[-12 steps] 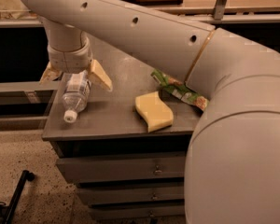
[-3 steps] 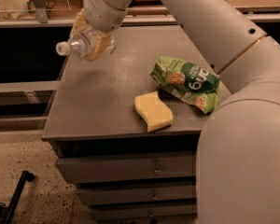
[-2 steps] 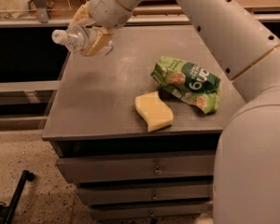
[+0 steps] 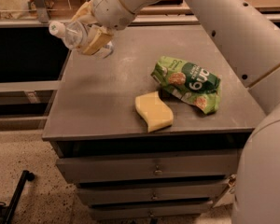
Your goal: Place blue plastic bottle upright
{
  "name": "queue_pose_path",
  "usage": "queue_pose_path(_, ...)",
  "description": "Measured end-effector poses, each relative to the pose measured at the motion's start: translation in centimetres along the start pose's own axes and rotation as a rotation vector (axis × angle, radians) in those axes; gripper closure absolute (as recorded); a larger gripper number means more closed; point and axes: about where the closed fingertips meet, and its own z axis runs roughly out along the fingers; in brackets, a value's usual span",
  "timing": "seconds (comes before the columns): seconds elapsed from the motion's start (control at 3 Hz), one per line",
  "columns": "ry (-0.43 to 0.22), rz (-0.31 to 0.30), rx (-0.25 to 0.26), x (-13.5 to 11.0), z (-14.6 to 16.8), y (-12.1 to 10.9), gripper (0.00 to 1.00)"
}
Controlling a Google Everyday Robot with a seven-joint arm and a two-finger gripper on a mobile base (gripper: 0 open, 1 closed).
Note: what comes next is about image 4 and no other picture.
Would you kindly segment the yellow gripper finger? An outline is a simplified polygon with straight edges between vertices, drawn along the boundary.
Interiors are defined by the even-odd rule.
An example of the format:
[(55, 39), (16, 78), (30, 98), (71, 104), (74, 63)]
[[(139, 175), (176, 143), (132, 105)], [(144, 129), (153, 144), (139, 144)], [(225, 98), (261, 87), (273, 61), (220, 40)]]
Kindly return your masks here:
[(85, 2), (72, 17), (71, 22), (79, 21), (83, 24), (94, 24), (97, 22), (92, 13), (92, 0)]
[(113, 36), (111, 29), (92, 25), (87, 28), (86, 40), (77, 47), (77, 51), (82, 55), (108, 56), (113, 51)]

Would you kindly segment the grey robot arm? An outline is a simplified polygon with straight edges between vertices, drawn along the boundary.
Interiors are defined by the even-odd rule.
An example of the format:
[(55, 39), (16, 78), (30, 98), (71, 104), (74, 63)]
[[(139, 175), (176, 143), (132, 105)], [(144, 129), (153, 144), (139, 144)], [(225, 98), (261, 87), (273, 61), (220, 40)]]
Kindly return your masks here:
[[(91, 0), (78, 21), (122, 30), (160, 0)], [(280, 224), (280, 29), (244, 0), (184, 0), (266, 118), (237, 171), (232, 224)]]

